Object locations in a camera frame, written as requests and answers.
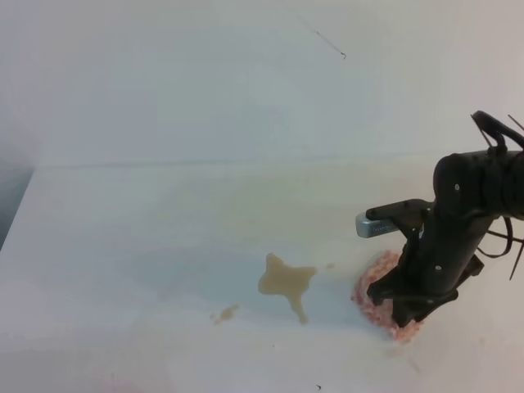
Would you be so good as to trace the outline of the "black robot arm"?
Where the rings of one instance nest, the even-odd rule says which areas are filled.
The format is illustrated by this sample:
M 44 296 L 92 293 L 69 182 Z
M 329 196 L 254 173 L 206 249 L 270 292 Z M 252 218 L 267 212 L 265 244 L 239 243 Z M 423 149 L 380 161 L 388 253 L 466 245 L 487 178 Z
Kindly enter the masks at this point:
M 375 305 L 391 300 L 401 328 L 456 300 L 459 287 L 483 270 L 476 253 L 496 219 L 522 219 L 523 154 L 489 150 L 444 157 L 433 187 L 433 202 L 400 201 L 357 219 L 361 237 L 399 230 L 407 239 L 397 266 L 367 290 Z

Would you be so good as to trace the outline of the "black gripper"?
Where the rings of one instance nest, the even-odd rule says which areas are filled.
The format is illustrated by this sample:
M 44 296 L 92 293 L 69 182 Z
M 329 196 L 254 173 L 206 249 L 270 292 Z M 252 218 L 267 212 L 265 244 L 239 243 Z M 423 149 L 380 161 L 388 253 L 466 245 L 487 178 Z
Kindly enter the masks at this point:
M 458 217 L 420 199 L 374 207 L 365 214 L 389 219 L 406 237 L 397 266 L 367 290 L 374 305 L 392 300 L 391 316 L 400 328 L 455 301 L 458 287 L 483 268 L 475 253 L 491 226 L 489 215 Z

